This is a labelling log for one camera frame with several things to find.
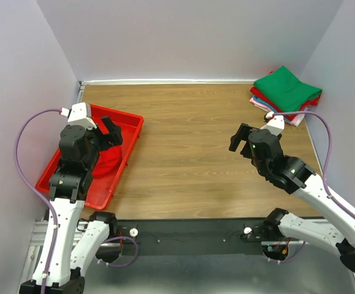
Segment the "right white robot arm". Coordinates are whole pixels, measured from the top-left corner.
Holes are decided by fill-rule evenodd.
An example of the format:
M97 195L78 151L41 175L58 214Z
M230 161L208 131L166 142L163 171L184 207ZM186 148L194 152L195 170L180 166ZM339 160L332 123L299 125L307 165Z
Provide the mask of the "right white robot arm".
M282 124L266 124L260 129L241 124L231 137L229 150L236 151L244 141L240 153L251 160L258 173L275 187L308 203L328 225L319 225L276 208L250 236L261 241L286 237L308 242L336 255L355 273L355 207L326 188L322 176L303 160L283 153L280 145L283 129Z

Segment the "red plastic tray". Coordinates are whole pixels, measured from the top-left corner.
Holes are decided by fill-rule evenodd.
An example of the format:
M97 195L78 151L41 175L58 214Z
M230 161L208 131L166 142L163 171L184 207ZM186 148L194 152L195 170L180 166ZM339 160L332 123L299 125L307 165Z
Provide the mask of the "red plastic tray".
M39 192L81 199L102 210L109 204L144 119L84 102L61 108L67 125L58 149L36 183Z

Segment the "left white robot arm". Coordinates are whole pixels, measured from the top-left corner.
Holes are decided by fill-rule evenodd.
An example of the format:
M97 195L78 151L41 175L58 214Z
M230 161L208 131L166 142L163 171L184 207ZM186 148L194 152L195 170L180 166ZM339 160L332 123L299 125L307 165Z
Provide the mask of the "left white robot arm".
M61 158L49 180L50 208L47 232L37 268L20 293L82 293L85 274L103 242L118 234L113 213L95 212L85 234L75 244L77 224L85 205L93 170L100 153L123 142L120 126L109 117L101 119L108 130L67 125L60 133Z

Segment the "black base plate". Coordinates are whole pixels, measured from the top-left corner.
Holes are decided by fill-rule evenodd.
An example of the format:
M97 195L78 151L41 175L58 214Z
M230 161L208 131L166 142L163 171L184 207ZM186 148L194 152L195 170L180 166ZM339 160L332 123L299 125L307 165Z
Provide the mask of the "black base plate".
M113 268L146 256L261 255L266 244L283 240L275 224L262 217L117 220L96 212L88 225L97 221L106 226L106 239L95 257Z

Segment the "pink folded t shirt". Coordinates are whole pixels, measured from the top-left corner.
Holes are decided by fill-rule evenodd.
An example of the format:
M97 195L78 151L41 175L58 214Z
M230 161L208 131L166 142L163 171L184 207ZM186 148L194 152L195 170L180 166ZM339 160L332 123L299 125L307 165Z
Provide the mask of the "pink folded t shirt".
M271 108L268 108L268 107L266 107L265 105L261 105L261 104L257 103L257 102L253 99L253 96L251 97L250 102L251 102L255 107L258 107L258 108L264 110L266 113L273 111ZM292 125L292 126L298 127L299 124L303 121L304 117L305 117L305 114L297 114L297 115L291 115L291 116L284 116L284 120L285 120L288 124L290 124L290 125Z

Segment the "blue folded t shirt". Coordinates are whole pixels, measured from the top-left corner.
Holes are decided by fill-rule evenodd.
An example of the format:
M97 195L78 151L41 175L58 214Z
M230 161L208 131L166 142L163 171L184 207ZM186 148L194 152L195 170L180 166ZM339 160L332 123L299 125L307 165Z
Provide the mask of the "blue folded t shirt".
M254 99L257 103L259 103L259 104L261 104L261 105L265 105L265 106L268 107L268 108L271 108L275 113L279 113L279 112L280 112L280 110L277 109L277 107L274 107L273 105L269 104L268 102L262 100L261 98L255 96L255 95L253 95L253 99Z

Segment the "aluminium frame rail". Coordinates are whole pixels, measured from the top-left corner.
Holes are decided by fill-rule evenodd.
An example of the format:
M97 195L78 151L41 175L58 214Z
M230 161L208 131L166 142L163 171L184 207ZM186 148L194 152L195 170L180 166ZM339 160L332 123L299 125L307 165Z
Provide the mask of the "aluminium frame rail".
M53 248L54 218L36 222L22 273L19 293L83 293L85 278L72 251L81 237L77 230L81 208L56 208L57 237Z

